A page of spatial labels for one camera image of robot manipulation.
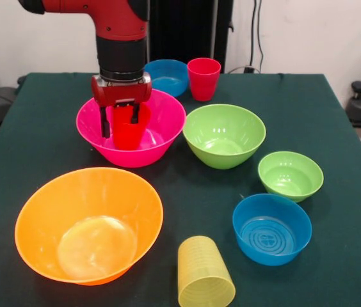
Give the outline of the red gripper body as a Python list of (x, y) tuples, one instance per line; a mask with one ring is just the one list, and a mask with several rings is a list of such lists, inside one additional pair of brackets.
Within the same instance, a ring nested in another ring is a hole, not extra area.
[(137, 81), (114, 82), (106, 81), (100, 75), (91, 78), (93, 97), (100, 107), (111, 107), (116, 103), (146, 102), (152, 93), (152, 79), (149, 73), (144, 72)]

